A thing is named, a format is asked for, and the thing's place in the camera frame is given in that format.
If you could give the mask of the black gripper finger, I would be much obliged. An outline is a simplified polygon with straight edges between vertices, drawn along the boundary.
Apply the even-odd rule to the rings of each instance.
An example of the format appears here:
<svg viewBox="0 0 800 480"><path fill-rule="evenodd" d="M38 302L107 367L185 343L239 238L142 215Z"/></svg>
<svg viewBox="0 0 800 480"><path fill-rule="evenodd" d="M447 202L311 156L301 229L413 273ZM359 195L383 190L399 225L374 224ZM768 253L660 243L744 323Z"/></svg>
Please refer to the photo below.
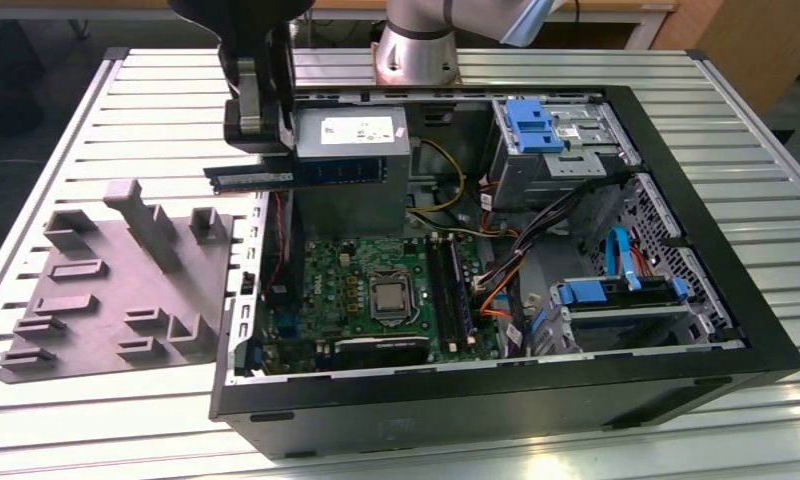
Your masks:
<svg viewBox="0 0 800 480"><path fill-rule="evenodd" d="M287 29L265 36L259 60L261 135L263 153L273 168L290 168L297 161L294 138L294 68Z"/></svg>
<svg viewBox="0 0 800 480"><path fill-rule="evenodd" d="M230 93L225 102L225 141L246 153L267 153L270 137L263 132L261 101L269 96L270 80L263 58L235 57L221 49L219 61Z"/></svg>

